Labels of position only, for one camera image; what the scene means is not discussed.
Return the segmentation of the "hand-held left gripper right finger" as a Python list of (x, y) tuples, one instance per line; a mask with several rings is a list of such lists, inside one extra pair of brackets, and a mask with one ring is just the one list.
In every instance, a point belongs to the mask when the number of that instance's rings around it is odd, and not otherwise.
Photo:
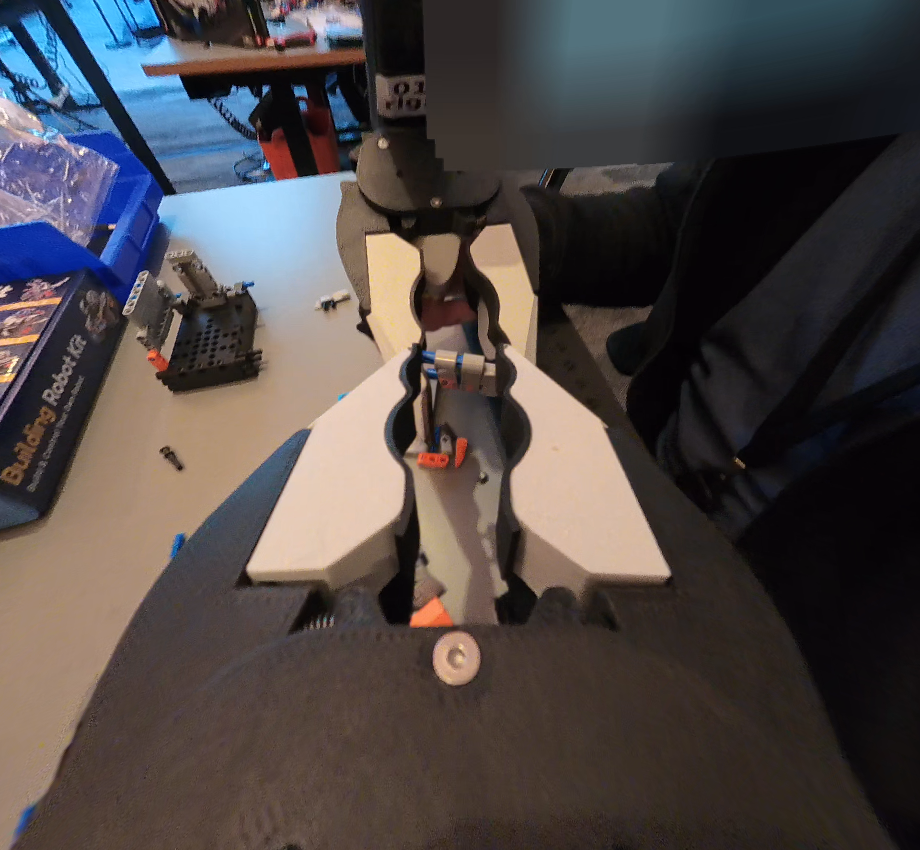
[(497, 352), (500, 576), (587, 603), (613, 585), (672, 579), (602, 419), (517, 351)]

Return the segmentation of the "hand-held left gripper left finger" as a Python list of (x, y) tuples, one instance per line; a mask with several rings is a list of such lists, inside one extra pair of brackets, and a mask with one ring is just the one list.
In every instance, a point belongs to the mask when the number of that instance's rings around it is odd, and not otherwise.
[(248, 559), (248, 580), (379, 593), (403, 578), (412, 589), (420, 544), (406, 453), (417, 434), (421, 364), (420, 348), (397, 353), (307, 430)]

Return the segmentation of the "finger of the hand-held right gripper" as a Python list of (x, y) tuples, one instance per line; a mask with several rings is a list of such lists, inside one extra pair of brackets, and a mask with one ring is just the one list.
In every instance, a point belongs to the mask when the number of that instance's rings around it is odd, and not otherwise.
[(492, 359), (497, 344), (508, 344), (535, 364), (537, 297), (512, 225), (487, 225), (463, 243), (459, 261), (482, 352)]
[(384, 364), (403, 361), (414, 346), (424, 347), (425, 329), (417, 310), (424, 274), (421, 253), (402, 237), (365, 237), (370, 311), (366, 321)]

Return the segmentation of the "grey building beam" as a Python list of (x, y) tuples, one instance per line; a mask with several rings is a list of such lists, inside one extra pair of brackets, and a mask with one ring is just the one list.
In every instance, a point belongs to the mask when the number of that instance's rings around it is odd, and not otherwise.
[(517, 370), (504, 353), (492, 361), (466, 351), (456, 356), (454, 376), (459, 390), (498, 398), (508, 393), (517, 378)]
[(455, 350), (436, 350), (435, 367), (423, 369), (424, 375), (443, 389), (458, 389), (464, 353)]

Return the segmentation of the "small orange connector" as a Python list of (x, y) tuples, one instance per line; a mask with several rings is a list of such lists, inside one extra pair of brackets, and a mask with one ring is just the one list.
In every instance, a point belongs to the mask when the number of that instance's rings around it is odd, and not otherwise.
[(429, 470), (458, 469), (466, 459), (467, 448), (466, 437), (443, 425), (435, 432), (431, 449), (418, 453), (417, 465)]

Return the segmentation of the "person's right forearm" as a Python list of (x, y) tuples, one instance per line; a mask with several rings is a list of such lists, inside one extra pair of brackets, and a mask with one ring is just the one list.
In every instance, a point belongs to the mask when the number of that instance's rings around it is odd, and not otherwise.
[(539, 237), (540, 300), (607, 308), (653, 304), (707, 166), (674, 163), (650, 186), (596, 195), (523, 187)]

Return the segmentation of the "person's right hand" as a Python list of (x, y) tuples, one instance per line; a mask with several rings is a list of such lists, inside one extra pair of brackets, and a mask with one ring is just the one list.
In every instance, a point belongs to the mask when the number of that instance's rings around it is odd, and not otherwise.
[(476, 321), (477, 312), (470, 306), (464, 293), (441, 297), (427, 293), (422, 295), (420, 322), (425, 331), (464, 326)]

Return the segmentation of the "background wooden desk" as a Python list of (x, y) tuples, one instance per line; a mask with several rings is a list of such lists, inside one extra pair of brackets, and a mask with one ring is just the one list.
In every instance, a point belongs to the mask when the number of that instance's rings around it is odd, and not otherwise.
[(258, 144), (276, 179), (349, 168), (344, 152), (369, 123), (361, 108), (361, 30), (316, 10), (293, 20), (293, 29), (264, 48), (167, 38), (142, 63), (145, 76), (177, 77), (191, 99), (218, 108), (234, 91), (248, 90), (256, 107), (247, 122), (236, 122)]

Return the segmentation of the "person's dark clothing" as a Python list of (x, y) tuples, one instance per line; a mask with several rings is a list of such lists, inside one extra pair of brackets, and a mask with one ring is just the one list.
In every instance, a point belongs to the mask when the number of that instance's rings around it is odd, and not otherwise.
[(918, 133), (708, 162), (648, 307), (607, 341), (628, 417), (918, 848)]

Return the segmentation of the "robot kit box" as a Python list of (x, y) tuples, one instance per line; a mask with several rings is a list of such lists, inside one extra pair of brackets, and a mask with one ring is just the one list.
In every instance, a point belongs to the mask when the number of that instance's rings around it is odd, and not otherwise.
[(90, 270), (2, 284), (1, 529), (53, 507), (125, 319)]

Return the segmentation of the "blue plastic bin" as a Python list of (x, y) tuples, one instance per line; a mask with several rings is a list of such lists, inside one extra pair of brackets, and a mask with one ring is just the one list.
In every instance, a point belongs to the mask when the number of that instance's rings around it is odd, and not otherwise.
[(147, 268), (164, 192), (118, 135), (90, 131), (75, 135), (73, 142), (119, 167), (91, 230), (89, 245), (76, 244), (50, 223), (3, 227), (1, 282), (52, 278), (88, 269), (118, 301), (125, 302), (138, 273)]

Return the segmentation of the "black steel pillar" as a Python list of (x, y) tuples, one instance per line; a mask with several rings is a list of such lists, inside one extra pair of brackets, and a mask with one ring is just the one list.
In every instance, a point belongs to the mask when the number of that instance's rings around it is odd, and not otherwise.
[(124, 107), (121, 98), (109, 82), (108, 76), (98, 64), (86, 40), (75, 26), (61, 0), (34, 0), (40, 13), (45, 16), (61, 40), (66, 51), (74, 60), (76, 67), (98, 97), (101, 107), (116, 126), (122, 140), (132, 150), (145, 168), (151, 173), (166, 196), (176, 194), (171, 182), (154, 152), (144, 139), (143, 134), (134, 123), (131, 114)]

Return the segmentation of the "clear plastic bag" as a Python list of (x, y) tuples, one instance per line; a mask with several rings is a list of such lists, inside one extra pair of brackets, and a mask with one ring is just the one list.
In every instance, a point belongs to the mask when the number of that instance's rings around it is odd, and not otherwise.
[(79, 246), (91, 242), (120, 166), (68, 141), (1, 97), (1, 225), (48, 223)]

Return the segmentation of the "black base plate assembly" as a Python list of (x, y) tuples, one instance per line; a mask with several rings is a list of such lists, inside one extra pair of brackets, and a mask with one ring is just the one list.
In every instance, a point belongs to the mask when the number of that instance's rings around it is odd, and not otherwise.
[(190, 249), (168, 252), (165, 262), (183, 291), (173, 292), (143, 269), (122, 309), (157, 380), (178, 394), (257, 378), (262, 350), (256, 346), (254, 283), (217, 281)]

